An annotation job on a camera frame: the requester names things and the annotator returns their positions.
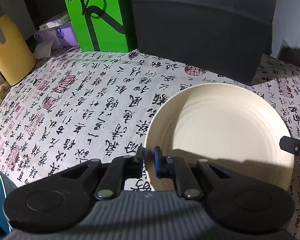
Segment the cream round plate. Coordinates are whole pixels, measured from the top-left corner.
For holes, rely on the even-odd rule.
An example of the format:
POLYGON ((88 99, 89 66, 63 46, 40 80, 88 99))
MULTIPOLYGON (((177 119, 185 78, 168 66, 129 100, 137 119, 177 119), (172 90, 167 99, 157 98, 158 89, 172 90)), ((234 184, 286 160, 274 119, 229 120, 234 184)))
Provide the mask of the cream round plate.
POLYGON ((195 164, 207 159, 236 172, 288 189, 294 155, 281 150, 289 136, 281 116, 255 93, 235 85, 196 85, 169 98, 157 111, 145 138, 145 168, 152 189, 171 190, 158 179, 153 149, 195 164))

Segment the calligraphy print tablecloth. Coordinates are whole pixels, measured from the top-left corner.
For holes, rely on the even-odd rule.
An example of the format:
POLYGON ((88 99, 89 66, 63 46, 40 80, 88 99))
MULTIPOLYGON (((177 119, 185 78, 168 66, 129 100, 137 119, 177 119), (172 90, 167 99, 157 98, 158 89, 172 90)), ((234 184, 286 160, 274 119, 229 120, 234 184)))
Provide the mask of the calligraphy print tablecloth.
POLYGON ((22 186, 90 158, 133 154, 170 96, 213 82, 231 79, 138 50, 56 52, 0 105, 0 171, 22 186))

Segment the white folded tissue paper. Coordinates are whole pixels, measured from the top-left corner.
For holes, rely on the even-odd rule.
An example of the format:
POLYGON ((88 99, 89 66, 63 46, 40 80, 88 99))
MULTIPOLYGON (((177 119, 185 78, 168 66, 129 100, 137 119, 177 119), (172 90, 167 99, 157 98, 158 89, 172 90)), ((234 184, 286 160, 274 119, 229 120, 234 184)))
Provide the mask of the white folded tissue paper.
POLYGON ((51 50, 53 47, 54 41, 45 41, 40 44, 36 45, 36 48, 34 50, 34 58, 35 59, 43 59, 51 57, 51 50))

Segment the purple tissue pack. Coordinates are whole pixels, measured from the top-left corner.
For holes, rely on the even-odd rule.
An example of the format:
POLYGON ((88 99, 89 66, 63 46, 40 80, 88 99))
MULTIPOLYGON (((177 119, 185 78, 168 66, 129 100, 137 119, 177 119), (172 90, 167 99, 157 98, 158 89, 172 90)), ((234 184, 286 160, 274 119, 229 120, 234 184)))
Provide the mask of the purple tissue pack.
POLYGON ((34 33, 34 39, 38 44, 52 42, 53 50, 78 46, 71 22, 46 30, 39 30, 34 33))

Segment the yellow thermos jug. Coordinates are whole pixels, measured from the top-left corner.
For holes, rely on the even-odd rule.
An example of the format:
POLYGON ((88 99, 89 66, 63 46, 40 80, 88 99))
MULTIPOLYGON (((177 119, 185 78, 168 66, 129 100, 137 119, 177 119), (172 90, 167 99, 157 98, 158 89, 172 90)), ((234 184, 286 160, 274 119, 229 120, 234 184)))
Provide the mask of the yellow thermos jug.
POLYGON ((14 86, 33 70, 36 62, 19 28, 0 6, 0 74, 14 86))

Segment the green printed box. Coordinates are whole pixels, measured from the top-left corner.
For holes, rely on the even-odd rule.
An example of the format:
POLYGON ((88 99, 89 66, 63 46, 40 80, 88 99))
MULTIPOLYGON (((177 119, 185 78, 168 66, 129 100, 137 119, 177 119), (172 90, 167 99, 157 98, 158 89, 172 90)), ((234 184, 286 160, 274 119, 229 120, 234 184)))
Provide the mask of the green printed box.
POLYGON ((132 0, 65 0, 82 51, 128 53, 138 47, 132 0))

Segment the small white box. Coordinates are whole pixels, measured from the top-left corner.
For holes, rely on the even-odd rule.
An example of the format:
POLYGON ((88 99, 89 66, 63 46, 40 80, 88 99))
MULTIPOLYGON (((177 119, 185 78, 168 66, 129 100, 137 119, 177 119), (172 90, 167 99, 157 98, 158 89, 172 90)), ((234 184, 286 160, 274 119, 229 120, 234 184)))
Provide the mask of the small white box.
POLYGON ((63 25, 66 22, 70 21, 70 16, 68 12, 63 12, 61 14, 58 14, 56 16, 53 16, 53 18, 49 19, 45 23, 41 24, 39 26, 39 29, 41 31, 44 31, 46 29, 54 28, 63 25))

